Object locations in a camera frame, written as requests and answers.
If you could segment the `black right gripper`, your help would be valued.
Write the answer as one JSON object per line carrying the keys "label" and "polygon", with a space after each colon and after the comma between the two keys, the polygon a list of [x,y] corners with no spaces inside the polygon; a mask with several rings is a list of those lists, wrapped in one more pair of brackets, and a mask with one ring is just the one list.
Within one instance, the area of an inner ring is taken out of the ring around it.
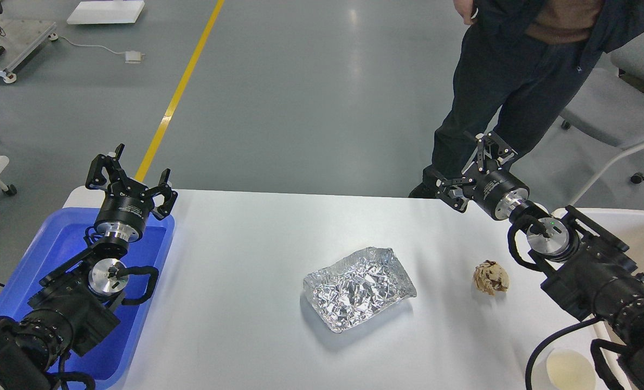
{"label": "black right gripper", "polygon": [[508,219],[530,195],[525,183],[502,170],[515,161],[518,152],[493,131],[479,133],[475,143],[472,158],[464,166],[465,176],[437,179],[435,197],[460,213],[474,202],[492,219]]}

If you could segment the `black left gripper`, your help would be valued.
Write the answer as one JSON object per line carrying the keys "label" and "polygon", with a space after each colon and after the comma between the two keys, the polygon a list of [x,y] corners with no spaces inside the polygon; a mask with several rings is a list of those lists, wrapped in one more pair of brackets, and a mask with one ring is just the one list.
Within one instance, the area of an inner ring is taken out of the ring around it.
{"label": "black left gripper", "polygon": [[114,153],[99,154],[92,160],[86,188],[105,192],[104,202],[94,223],[96,232],[126,242],[136,242],[144,234],[149,214],[156,220],[168,217],[178,193],[169,182],[170,168],[161,173],[158,185],[151,188],[129,178],[119,162],[124,148],[124,144],[119,144]]}

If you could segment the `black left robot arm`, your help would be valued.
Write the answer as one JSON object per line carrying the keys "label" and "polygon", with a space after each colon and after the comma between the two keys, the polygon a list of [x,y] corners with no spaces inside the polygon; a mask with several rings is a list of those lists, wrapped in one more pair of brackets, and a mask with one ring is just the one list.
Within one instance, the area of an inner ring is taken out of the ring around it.
{"label": "black left robot arm", "polygon": [[86,248],[40,279],[22,320],[0,316],[0,389],[67,389],[70,382],[94,389],[94,378],[66,370],[66,361],[109,336],[120,324],[119,306],[139,306],[153,296],[158,269],[121,260],[144,236],[150,216],[163,220],[171,214],[178,193],[169,169],[155,187],[130,178],[120,164],[124,147],[91,162],[86,188],[105,197],[87,228]]}

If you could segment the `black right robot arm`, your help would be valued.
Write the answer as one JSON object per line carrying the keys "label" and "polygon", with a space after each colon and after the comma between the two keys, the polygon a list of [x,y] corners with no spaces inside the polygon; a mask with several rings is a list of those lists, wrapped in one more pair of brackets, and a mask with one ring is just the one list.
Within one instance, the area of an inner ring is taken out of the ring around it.
{"label": "black right robot arm", "polygon": [[622,389],[604,357],[617,354],[620,368],[644,389],[644,274],[626,252],[627,244],[575,207],[555,217],[529,198],[529,188],[505,168],[516,151],[494,132],[475,137],[475,151],[460,176],[437,173],[436,198],[459,212],[472,201],[494,220],[508,220],[508,249],[521,266],[542,272],[541,289],[579,323],[548,336],[533,351],[525,370],[532,388],[533,364],[555,339],[600,321],[621,343],[590,344],[597,376],[609,389]]}

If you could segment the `person's right hand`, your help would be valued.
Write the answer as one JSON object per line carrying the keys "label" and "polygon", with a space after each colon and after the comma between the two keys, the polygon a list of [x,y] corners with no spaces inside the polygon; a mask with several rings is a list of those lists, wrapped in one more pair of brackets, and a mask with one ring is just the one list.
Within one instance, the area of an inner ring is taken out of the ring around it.
{"label": "person's right hand", "polygon": [[474,25],[478,21],[480,8],[473,0],[453,0],[454,10],[461,17],[464,25]]}

